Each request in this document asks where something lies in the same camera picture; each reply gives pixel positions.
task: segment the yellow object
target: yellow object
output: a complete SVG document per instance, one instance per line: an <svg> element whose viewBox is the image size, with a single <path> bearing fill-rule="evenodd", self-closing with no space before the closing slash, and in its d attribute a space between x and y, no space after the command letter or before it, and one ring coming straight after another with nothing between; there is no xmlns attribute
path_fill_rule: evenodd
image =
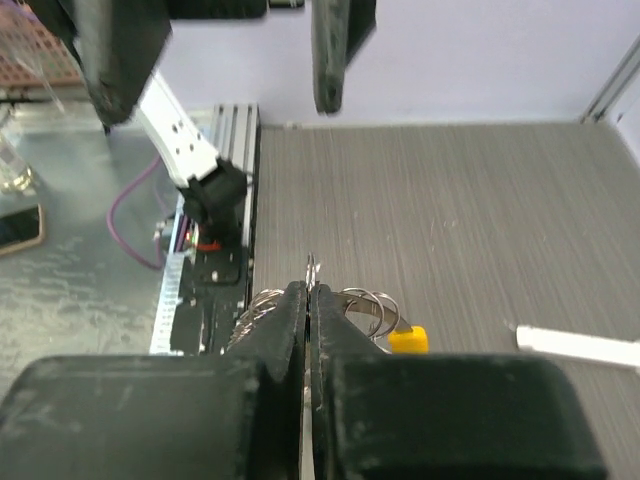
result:
<svg viewBox="0 0 640 480"><path fill-rule="evenodd" d="M429 337L422 327L411 327L410 332L391 332L389 334L391 353L427 353Z"/></svg>

